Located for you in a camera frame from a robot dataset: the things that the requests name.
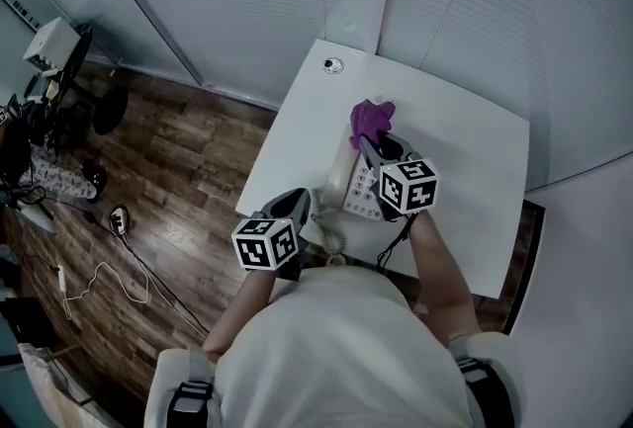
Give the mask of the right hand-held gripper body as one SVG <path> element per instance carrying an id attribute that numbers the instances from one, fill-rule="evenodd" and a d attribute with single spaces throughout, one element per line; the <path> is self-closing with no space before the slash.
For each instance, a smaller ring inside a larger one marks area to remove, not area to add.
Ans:
<path id="1" fill-rule="evenodd" d="M 381 166 L 377 184 L 383 219 L 394 221 L 435 206 L 439 175 L 429 158 L 410 159 Z"/>

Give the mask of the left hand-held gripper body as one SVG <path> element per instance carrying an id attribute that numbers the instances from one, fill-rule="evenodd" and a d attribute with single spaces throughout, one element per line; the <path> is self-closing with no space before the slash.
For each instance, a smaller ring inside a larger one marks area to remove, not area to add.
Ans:
<path id="1" fill-rule="evenodd" d="M 239 266 L 298 282 L 307 264 L 308 243 L 300 236 L 305 223 L 303 217 L 243 219 L 231 234 Z"/>

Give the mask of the purple cloth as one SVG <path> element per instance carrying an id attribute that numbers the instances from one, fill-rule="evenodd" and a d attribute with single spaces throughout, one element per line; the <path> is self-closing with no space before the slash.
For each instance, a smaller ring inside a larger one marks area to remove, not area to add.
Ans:
<path id="1" fill-rule="evenodd" d="M 351 136 L 349 141 L 352 147 L 359 150 L 360 140 L 363 136 L 378 144 L 379 134 L 391 130 L 391 119 L 395 110 L 396 106 L 393 102 L 375 104 L 366 99 L 355 105 L 350 115 Z"/>

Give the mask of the person's left forearm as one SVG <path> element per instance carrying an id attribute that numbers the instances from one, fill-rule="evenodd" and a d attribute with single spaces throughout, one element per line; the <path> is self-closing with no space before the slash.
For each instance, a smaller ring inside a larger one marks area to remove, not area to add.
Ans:
<path id="1" fill-rule="evenodd" d="M 212 363 L 218 362 L 243 327 L 269 304 L 275 283 L 276 275 L 271 271 L 255 270 L 247 274 L 203 344 Z"/>

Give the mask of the person's right forearm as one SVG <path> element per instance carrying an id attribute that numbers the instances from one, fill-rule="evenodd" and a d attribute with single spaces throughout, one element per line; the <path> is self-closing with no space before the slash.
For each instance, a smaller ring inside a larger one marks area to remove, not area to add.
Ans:
<path id="1" fill-rule="evenodd" d="M 422 321 L 448 347 L 452 337 L 481 332 L 473 296 L 431 215 L 416 215 L 409 243 L 420 283 Z"/>

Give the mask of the white table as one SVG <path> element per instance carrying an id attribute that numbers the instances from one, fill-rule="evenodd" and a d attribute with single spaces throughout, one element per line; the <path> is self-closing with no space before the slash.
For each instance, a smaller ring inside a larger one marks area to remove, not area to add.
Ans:
<path id="1" fill-rule="evenodd" d="M 322 63 L 339 57 L 344 69 Z M 269 130 L 236 209 L 251 215 L 273 198 L 326 183 L 352 108 L 393 102 L 394 134 L 439 175 L 432 218 L 470 290 L 497 298 L 525 191 L 529 124 L 459 86 L 380 56 L 314 42 Z"/>

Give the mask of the beige telephone base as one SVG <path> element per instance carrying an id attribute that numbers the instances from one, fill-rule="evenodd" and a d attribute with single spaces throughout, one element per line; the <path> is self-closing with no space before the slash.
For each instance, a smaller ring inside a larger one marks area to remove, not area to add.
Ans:
<path id="1" fill-rule="evenodd" d="M 365 217 L 373 221 L 384 221 L 385 217 L 373 188 L 378 181 L 367 167 L 362 153 L 358 157 L 350 178 L 349 188 L 341 207 L 345 212 Z"/>

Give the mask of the person's white shirt torso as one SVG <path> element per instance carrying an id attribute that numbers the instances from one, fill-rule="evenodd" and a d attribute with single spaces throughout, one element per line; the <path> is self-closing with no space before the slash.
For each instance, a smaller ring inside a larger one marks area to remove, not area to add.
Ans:
<path id="1" fill-rule="evenodd" d="M 497 332 L 448 347 L 385 277 L 306 271 L 216 364 L 160 354 L 143 428 L 520 428 L 524 387 Z"/>

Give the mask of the floor power strip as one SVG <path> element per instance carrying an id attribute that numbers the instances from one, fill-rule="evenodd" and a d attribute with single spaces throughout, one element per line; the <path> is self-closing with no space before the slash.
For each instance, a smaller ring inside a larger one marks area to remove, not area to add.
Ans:
<path id="1" fill-rule="evenodd" d="M 119 237 L 125 236 L 130 228 L 130 214 L 124 205 L 117 205 L 109 216 L 111 231 Z"/>

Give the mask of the black round-base stand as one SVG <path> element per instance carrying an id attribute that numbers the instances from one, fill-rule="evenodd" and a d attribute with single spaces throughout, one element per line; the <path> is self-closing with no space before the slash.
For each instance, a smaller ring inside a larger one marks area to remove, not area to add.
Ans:
<path id="1" fill-rule="evenodd" d="M 118 86 L 110 89 L 95 106 L 93 130 L 98 135 L 112 132 L 123 119 L 128 101 L 129 94 L 126 88 Z"/>

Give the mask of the white box on stand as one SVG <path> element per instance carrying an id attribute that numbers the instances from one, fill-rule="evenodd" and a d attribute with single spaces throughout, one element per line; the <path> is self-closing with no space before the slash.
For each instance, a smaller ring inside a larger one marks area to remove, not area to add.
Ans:
<path id="1" fill-rule="evenodd" d="M 36 32 L 23 59 L 43 76 L 52 76 L 64 69 L 79 41 L 80 35 L 58 17 Z"/>

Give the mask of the black frame on stand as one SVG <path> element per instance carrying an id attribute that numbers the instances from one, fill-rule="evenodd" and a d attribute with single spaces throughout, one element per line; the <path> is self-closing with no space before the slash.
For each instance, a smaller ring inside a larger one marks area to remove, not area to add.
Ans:
<path id="1" fill-rule="evenodd" d="M 79 41 L 64 68 L 52 77 L 58 85 L 58 94 L 51 101 L 52 123 L 48 143 L 55 147 L 62 147 L 85 132 L 90 106 L 96 103 L 96 97 L 75 82 L 89 51 L 93 29 L 88 24 L 80 24 L 74 31 L 79 35 Z"/>

